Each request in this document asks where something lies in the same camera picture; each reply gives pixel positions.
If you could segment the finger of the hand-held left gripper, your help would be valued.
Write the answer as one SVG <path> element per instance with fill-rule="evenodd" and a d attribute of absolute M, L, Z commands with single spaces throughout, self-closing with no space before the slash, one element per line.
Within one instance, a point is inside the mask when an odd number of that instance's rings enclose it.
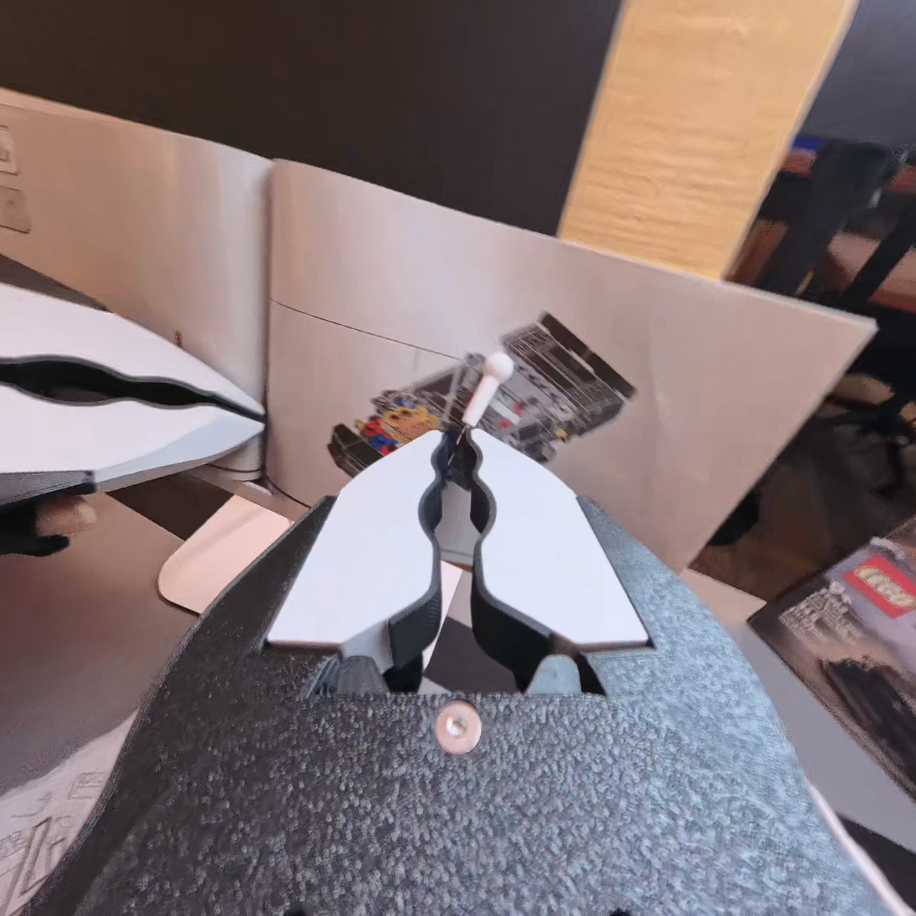
<path fill-rule="evenodd" d="M 18 390 L 2 390 L 1 421 L 2 475 L 88 474 L 103 489 L 210 464 L 264 429 L 217 406 L 60 404 Z"/>
<path fill-rule="evenodd" d="M 237 412 L 265 409 L 177 344 L 115 313 L 16 286 L 1 286 L 3 364 L 80 364 L 133 382 L 178 385 Z"/>

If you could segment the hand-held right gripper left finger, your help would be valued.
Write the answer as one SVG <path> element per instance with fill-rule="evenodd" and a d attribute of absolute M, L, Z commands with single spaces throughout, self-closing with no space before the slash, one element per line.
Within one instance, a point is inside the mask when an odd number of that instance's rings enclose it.
<path fill-rule="evenodd" d="M 450 445 L 424 433 L 356 475 L 292 581 L 272 646 L 372 658 L 386 673 L 417 659 L 441 624 L 443 471 Z"/>

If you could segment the lego set box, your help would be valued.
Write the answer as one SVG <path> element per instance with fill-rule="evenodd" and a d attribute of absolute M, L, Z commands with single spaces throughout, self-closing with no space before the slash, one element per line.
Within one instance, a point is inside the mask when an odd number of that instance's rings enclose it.
<path fill-rule="evenodd" d="M 915 797 L 915 519 L 748 620 L 831 715 Z"/>

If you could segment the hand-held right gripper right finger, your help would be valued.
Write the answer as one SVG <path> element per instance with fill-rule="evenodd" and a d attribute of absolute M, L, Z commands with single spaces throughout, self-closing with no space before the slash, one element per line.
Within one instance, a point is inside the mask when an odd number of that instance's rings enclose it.
<path fill-rule="evenodd" d="M 471 619 L 521 693 L 602 693 L 592 654 L 650 636 L 583 504 L 544 465 L 480 429 L 473 456 Z"/>

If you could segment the white book stand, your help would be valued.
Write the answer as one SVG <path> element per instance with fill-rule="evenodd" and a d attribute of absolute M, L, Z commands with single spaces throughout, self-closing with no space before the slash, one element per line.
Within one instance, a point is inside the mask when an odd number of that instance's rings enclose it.
<path fill-rule="evenodd" d="M 156 580 L 158 595 L 184 611 L 202 614 L 291 524 L 256 502 L 232 496 L 166 559 Z"/>

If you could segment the lego instruction booklet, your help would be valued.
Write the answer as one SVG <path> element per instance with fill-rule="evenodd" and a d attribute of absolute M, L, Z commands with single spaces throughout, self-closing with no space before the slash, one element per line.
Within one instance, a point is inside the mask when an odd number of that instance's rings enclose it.
<path fill-rule="evenodd" d="M 623 399 L 551 470 L 687 566 L 872 322 L 600 253 L 369 182 L 2 89 L 2 255 L 266 404 L 215 464 L 312 504 L 333 429 L 552 318 Z"/>

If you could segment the white numbered paper bag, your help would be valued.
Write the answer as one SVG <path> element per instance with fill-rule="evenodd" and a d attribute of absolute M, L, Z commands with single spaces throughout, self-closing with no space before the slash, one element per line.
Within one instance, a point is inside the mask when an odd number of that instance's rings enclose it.
<path fill-rule="evenodd" d="M 46 775 L 1 798 L 1 913 L 18 914 L 51 876 L 92 812 L 133 724 L 126 718 Z"/>

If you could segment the person's left hand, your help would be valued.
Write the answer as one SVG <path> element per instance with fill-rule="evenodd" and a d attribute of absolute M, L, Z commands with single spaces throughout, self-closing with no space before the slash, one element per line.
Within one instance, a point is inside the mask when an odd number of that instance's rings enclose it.
<path fill-rule="evenodd" d="M 42 500 L 35 509 L 35 532 L 39 537 L 69 537 L 97 521 L 97 513 L 85 496 L 57 495 Z"/>

